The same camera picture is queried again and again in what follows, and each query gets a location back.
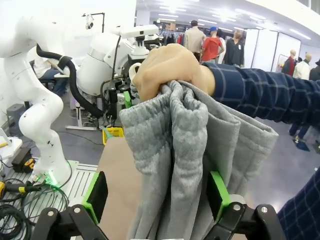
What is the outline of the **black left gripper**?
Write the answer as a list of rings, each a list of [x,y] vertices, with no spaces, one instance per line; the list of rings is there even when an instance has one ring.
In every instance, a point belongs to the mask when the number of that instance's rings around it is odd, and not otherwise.
[[[118,94],[124,95],[124,105],[128,109],[132,106],[132,99],[129,91],[125,91],[123,81],[109,81],[103,90],[105,116],[110,118],[118,117]]]

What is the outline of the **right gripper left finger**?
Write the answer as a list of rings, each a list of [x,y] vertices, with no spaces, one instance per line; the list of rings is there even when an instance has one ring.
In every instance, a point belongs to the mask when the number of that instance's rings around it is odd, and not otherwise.
[[[64,211],[43,209],[30,240],[108,240],[98,226],[108,197],[108,185],[103,171],[96,172],[80,204],[68,206]]]

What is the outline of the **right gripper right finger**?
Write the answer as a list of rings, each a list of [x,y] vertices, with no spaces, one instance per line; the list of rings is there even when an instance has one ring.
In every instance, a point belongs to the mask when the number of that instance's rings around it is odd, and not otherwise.
[[[260,204],[252,209],[246,203],[231,200],[217,171],[208,174],[207,199],[215,220],[207,240],[232,240],[234,235],[243,235],[246,240],[285,240],[274,207]]]

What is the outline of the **grey training pants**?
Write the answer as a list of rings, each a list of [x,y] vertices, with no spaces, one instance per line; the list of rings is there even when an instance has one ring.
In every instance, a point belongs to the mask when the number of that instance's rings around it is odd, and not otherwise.
[[[127,240],[204,240],[215,220],[206,187],[217,171],[230,194],[248,182],[278,134],[186,82],[163,85],[153,99],[120,112],[141,173],[141,200]]]

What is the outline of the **person's right forearm plaid sleeve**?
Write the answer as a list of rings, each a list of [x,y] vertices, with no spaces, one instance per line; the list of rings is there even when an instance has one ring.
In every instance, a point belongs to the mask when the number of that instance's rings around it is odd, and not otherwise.
[[[320,128],[320,80],[204,62],[215,78],[216,101],[252,118]]]

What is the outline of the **person's right hand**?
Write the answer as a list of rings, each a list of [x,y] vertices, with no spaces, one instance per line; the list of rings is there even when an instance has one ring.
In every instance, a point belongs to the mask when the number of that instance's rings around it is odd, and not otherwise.
[[[151,50],[133,78],[133,84],[144,102],[154,98],[161,85],[173,80],[188,82],[208,95],[215,91],[212,71],[201,65],[191,51],[176,43]]]

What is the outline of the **yellow plastic crate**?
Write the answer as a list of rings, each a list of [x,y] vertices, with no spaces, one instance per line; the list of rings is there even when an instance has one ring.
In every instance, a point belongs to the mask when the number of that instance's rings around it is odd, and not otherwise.
[[[110,134],[113,135],[113,138],[122,138],[124,137],[124,131],[122,127],[106,127]],[[106,134],[102,128],[102,143],[105,146],[107,144]]]

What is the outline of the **white desk leg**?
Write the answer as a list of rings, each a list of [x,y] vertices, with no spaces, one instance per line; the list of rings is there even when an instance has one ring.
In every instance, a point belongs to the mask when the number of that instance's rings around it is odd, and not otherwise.
[[[67,130],[78,130],[78,131],[95,131],[97,129],[96,126],[86,126],[86,123],[83,122],[82,117],[82,107],[80,104],[73,98],[70,98],[70,109],[73,111],[75,110],[75,119],[76,119],[76,125],[66,125],[65,128]]]

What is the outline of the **yellow black tape measure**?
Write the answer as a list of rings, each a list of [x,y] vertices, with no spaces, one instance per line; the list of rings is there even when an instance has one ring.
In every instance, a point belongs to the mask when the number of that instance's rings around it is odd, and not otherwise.
[[[34,170],[34,165],[35,165],[36,161],[34,158],[30,158],[29,160],[27,160],[24,165],[23,165],[23,171],[25,173],[31,173]]]

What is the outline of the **clothes rack with garments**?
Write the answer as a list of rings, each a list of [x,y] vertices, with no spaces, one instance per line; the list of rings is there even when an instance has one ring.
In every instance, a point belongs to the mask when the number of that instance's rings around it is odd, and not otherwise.
[[[159,39],[162,46],[166,46],[168,44],[180,44],[184,45],[184,32],[178,32],[173,30],[160,30]]]

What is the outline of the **yellow black power tool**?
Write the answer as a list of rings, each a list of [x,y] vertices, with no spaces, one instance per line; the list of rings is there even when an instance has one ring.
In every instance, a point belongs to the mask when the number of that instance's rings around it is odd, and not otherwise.
[[[33,186],[31,183],[12,183],[0,181],[0,198],[6,193],[26,194],[31,192],[39,192],[42,188],[40,186]]]

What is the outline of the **person in dark plaid shirt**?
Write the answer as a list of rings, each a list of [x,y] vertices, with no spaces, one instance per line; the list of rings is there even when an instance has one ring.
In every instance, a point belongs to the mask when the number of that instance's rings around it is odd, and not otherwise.
[[[320,168],[277,216],[287,240],[320,240]]]

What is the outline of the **black power brick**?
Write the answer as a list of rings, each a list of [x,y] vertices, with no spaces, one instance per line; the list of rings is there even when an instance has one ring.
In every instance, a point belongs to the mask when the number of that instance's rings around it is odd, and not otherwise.
[[[11,165],[13,170],[16,173],[24,173],[23,165],[24,163],[32,158],[31,148],[30,147],[22,147],[17,153],[11,158]]]

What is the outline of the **seated person in jeans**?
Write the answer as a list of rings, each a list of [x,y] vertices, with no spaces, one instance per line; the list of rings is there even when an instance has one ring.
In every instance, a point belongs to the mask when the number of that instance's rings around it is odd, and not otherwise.
[[[32,66],[36,77],[43,81],[53,80],[55,75],[61,73],[48,58],[38,55],[34,57],[34,63]],[[67,85],[67,78],[56,78],[52,92],[62,97],[66,92]]]

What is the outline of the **beige jacket mannequin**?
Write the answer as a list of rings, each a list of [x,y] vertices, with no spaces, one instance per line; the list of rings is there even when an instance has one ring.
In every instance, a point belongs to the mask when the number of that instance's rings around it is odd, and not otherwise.
[[[200,62],[202,43],[206,35],[198,28],[198,22],[192,20],[190,28],[184,33],[184,47],[193,53],[198,62]]]

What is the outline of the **white tray box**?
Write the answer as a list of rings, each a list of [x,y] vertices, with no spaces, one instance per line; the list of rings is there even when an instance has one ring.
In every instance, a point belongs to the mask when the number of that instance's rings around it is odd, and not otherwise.
[[[6,160],[14,156],[22,146],[23,141],[18,137],[8,137],[9,143],[3,136],[0,136],[0,159]]]

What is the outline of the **red shirt blue cap mannequin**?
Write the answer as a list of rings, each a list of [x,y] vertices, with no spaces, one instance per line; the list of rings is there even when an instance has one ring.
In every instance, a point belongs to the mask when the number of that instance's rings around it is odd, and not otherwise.
[[[224,52],[225,48],[218,36],[218,28],[213,26],[210,28],[210,36],[204,40],[202,47],[203,62],[216,60],[221,53]]]

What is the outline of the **standing person's jeans legs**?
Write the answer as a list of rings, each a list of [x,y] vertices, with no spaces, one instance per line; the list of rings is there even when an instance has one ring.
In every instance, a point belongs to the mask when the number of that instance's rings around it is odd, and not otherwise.
[[[304,138],[309,128],[310,127],[306,125],[300,126],[298,124],[292,124],[288,133],[290,136],[295,136],[294,141],[299,143]]]

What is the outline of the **black cardigan mannequin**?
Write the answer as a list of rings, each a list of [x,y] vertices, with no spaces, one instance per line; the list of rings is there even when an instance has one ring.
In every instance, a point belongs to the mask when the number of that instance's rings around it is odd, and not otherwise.
[[[242,31],[236,30],[232,38],[226,41],[224,63],[226,65],[244,66],[244,43],[241,41]]]

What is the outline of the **white partition panel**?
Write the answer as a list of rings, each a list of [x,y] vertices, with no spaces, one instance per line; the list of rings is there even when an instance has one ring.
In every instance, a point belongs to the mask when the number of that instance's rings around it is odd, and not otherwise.
[[[290,51],[300,53],[301,41],[273,30],[246,30],[244,42],[244,67],[267,72],[280,72]]]

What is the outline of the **red scarf dark coat mannequin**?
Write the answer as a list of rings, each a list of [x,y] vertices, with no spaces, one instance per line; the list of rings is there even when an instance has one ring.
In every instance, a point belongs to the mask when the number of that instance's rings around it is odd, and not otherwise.
[[[292,77],[294,74],[296,64],[297,64],[296,51],[294,49],[292,49],[290,51],[289,58],[284,62],[283,66],[282,66],[281,72],[283,74],[286,74],[286,75],[289,75]]]

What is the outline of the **white jacket mannequin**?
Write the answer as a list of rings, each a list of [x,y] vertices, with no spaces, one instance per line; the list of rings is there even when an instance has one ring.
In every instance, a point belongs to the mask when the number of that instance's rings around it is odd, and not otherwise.
[[[309,80],[310,78],[310,61],[312,55],[310,53],[305,54],[303,61],[296,64],[293,72],[293,77],[296,79]]]

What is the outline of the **dark clothed mannequin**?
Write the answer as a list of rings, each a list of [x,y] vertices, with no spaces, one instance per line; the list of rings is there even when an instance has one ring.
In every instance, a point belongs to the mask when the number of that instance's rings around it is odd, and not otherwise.
[[[320,80],[320,59],[315,64],[316,64],[316,67],[312,68],[309,73],[310,81]]]

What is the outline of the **white slatted base plate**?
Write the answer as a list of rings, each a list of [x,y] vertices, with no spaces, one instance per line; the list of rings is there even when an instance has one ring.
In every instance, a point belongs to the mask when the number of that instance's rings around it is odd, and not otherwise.
[[[79,163],[75,160],[69,160],[72,167],[72,176],[68,183],[61,189],[66,194],[69,203],[81,202],[85,197],[94,173],[98,165]],[[46,204],[47,206],[62,204],[63,198],[60,193],[43,193],[38,198],[38,203]]]

